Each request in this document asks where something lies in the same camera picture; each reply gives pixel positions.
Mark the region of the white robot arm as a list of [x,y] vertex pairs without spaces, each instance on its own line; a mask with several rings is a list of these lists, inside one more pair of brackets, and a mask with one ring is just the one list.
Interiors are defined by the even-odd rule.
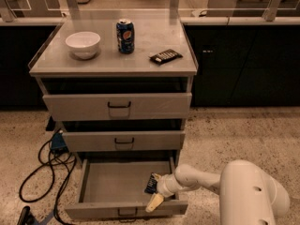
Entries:
[[276,225],[290,209],[284,186],[246,160],[229,162],[220,174],[201,172],[187,164],[173,173],[152,173],[145,191],[152,195],[145,211],[151,213],[179,191],[206,188],[219,196],[221,225]]

